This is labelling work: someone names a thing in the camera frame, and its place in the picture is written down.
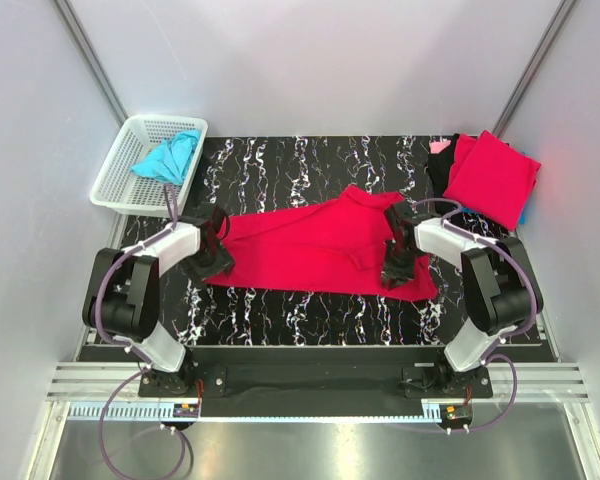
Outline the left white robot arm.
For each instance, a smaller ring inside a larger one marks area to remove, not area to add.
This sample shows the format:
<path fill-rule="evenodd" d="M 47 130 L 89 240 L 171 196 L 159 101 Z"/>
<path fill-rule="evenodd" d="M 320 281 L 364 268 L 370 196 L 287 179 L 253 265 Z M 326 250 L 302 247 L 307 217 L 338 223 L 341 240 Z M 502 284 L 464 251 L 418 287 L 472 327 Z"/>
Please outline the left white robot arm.
<path fill-rule="evenodd" d="M 145 364 L 143 380 L 183 396 L 201 385 L 192 353 L 160 321 L 160 279 L 181 265 L 198 288 L 235 261 L 222 240 L 229 215 L 214 203 L 199 205 L 144 241 L 104 248 L 94 259 L 82 309 L 83 323 L 105 342 L 125 348 Z"/>

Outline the red polo shirt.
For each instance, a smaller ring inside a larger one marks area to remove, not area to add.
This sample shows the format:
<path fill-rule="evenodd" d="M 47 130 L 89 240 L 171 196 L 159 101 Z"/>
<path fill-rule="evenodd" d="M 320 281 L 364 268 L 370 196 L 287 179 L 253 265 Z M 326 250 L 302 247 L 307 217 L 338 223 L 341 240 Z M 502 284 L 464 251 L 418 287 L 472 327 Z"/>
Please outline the red polo shirt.
<path fill-rule="evenodd" d="M 235 266 L 208 283 L 430 300 L 438 289 L 426 257 L 416 261 L 415 278 L 405 285 L 389 290 L 381 284 L 385 242 L 392 238 L 384 211 L 403 199 L 398 192 L 370 194 L 350 185 L 324 203 L 234 216 L 223 245 Z"/>

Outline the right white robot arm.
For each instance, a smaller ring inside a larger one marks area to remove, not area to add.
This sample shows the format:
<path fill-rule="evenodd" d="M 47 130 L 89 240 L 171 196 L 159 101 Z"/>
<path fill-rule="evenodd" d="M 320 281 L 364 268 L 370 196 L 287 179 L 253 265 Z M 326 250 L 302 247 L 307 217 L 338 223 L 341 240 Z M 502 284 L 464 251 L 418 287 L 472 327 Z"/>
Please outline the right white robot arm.
<path fill-rule="evenodd" d="M 481 381 L 495 348 L 525 333 L 543 298 L 522 242 L 487 238 L 442 217 L 416 213 L 406 201 L 386 208 L 392 238 L 385 242 L 381 284 L 392 290 L 415 279 L 416 263 L 431 254 L 461 271 L 468 319 L 430 367 L 405 378 L 405 395 L 462 397 Z"/>

